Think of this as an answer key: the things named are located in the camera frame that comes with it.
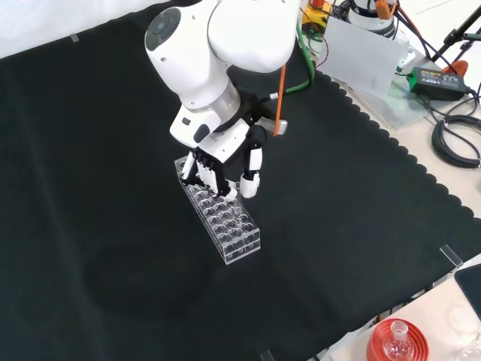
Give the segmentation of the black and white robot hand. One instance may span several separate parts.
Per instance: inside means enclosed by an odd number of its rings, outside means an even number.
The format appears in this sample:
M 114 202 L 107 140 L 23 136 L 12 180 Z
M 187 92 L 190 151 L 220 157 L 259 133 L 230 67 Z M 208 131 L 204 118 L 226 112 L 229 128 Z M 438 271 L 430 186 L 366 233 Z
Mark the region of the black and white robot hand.
M 262 114 L 255 96 L 242 96 L 236 114 L 227 122 L 214 110 L 193 113 L 182 106 L 170 127 L 171 135 L 189 148 L 180 173 L 185 187 L 198 186 L 213 197 L 227 201 L 238 194 L 245 199 L 254 197 L 260 184 L 262 146 L 266 130 L 257 122 Z M 224 168 L 239 156 L 243 157 L 240 187 L 225 176 Z

